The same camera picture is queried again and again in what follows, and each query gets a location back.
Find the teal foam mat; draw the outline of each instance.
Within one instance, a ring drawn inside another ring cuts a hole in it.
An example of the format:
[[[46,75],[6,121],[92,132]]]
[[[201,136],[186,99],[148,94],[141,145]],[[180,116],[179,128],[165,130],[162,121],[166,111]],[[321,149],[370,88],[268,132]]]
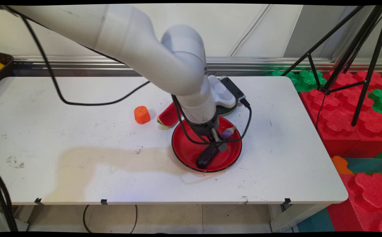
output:
[[[353,173],[382,173],[382,159],[345,158]]]
[[[330,215],[326,208],[298,224],[299,232],[333,232]]]

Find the red plate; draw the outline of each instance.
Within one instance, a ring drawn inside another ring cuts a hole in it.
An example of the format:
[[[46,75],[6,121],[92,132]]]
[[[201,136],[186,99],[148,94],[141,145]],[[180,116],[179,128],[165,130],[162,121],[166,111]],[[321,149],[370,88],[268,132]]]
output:
[[[201,141],[201,139],[193,132],[191,127],[185,120],[182,120],[185,130],[187,131],[188,136],[194,141]],[[233,124],[230,123],[227,119],[219,117],[219,128],[218,132],[221,134],[225,129],[233,127]],[[230,140],[239,139],[241,135],[236,129],[234,134],[229,138]],[[227,150],[222,153],[218,153],[216,157],[210,162],[206,169],[197,168],[197,158],[206,149],[208,145],[199,145],[193,144],[185,136],[184,131],[182,130],[181,124],[178,124],[173,131],[172,135],[172,149],[176,157],[182,162],[182,164],[187,167],[200,172],[216,172],[222,171],[229,166],[233,165],[238,159],[239,154],[242,150],[242,141],[228,143]]]

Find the basket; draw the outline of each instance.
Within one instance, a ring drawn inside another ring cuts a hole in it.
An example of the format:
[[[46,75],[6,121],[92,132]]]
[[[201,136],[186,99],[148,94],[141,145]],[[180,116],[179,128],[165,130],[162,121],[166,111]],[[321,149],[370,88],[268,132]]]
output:
[[[0,80],[8,76],[12,76],[13,62],[14,62],[13,56],[0,53],[0,63],[4,64],[4,67],[0,70]]]

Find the black tripod leg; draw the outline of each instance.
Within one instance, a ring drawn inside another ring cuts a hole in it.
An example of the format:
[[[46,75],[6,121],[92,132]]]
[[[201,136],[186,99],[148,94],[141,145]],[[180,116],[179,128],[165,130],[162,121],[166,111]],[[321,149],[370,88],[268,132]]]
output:
[[[379,33],[378,40],[376,42],[374,54],[372,55],[367,77],[365,78],[365,81],[367,82],[364,84],[364,87],[362,88],[361,96],[359,97],[358,105],[356,106],[355,114],[353,115],[352,126],[356,126],[356,122],[358,121],[359,113],[361,112],[362,104],[364,103],[365,96],[367,95],[368,86],[370,85],[372,73],[374,72],[376,61],[378,60],[378,56],[379,56],[379,52],[381,51],[381,48],[382,48],[382,28],[381,28],[381,32]]]
[[[308,54],[309,63],[311,64],[312,73],[314,73],[315,81],[317,82],[317,90],[321,89],[320,80],[318,79],[317,70],[315,70],[314,61],[312,60],[311,54]]]
[[[301,58],[299,58],[292,66],[290,66],[281,76],[286,76],[292,69],[294,69],[302,60],[304,60],[308,54],[314,52],[318,46],[325,42],[334,32],[336,32],[342,25],[344,25],[348,20],[350,20],[356,13],[358,13],[364,6],[356,7],[352,12],[349,13],[343,20],[341,20],[334,28],[331,29],[323,38],[321,38],[314,46],[312,46]]]
[[[382,13],[382,5],[375,6],[370,15],[368,16],[367,20],[362,25],[361,29],[356,34],[355,38],[350,43],[349,47],[347,48],[346,52],[343,54],[342,59],[337,64],[336,68],[334,69],[332,75],[328,79],[327,83],[324,85],[325,90],[329,90],[334,82],[336,81],[338,75],[340,74],[341,70],[343,69],[343,66],[346,65],[347,60],[349,59],[350,55],[355,52],[356,46],[358,46],[360,40],[365,35],[367,30],[376,22],[376,20],[379,18],[379,15]]]
[[[374,25],[372,27],[370,27],[367,32],[365,33],[365,35],[362,37],[361,39],[361,42],[359,42],[358,46],[356,47],[356,50],[355,52],[353,53],[352,57],[350,58],[349,62],[347,63],[347,65],[345,66],[345,69],[343,71],[343,73],[347,73],[347,71],[349,70],[350,66],[352,65],[353,61],[355,60],[356,56],[358,55],[358,52],[359,50],[361,50],[361,47],[362,45],[364,45],[365,41],[368,39],[369,35],[371,34],[371,32],[374,30],[374,28],[376,27],[376,25],[378,25],[379,21],[382,19],[382,15],[379,17],[379,19],[376,20],[376,22],[374,23]]]

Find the orange foam piece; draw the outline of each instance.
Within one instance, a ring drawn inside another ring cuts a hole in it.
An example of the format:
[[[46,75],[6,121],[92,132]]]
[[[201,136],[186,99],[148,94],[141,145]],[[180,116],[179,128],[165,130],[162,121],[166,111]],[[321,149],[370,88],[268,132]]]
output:
[[[353,172],[347,168],[347,161],[340,156],[334,156],[331,158],[338,174],[353,174]]]
[[[145,106],[138,106],[134,109],[134,118],[139,124],[145,124],[150,121],[149,111]]]

